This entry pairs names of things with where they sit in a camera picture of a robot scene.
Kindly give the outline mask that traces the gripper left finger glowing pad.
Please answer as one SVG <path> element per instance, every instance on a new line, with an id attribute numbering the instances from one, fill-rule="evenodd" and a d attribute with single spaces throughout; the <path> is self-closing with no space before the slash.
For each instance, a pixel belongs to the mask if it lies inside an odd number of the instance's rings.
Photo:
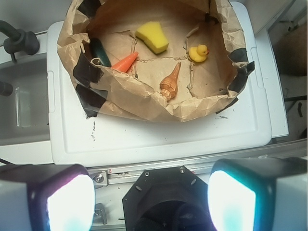
<path id="1" fill-rule="evenodd" d="M 2 231 L 89 231 L 94 207 L 94 183 L 82 165 L 0 167 Z"/>

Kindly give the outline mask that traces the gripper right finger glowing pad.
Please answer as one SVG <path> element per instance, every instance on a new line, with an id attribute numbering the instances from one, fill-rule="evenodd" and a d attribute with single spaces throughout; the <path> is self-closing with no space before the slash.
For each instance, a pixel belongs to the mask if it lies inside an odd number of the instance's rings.
<path id="1" fill-rule="evenodd" d="M 207 200 L 218 231 L 306 231 L 308 161 L 220 159 L 211 170 Z"/>

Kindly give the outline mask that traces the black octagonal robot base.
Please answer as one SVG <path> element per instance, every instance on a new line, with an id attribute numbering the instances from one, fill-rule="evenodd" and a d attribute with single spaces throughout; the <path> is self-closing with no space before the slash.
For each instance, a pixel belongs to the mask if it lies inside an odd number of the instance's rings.
<path id="1" fill-rule="evenodd" d="M 208 185 L 188 169 L 140 175 L 122 199 L 128 231 L 214 231 Z"/>

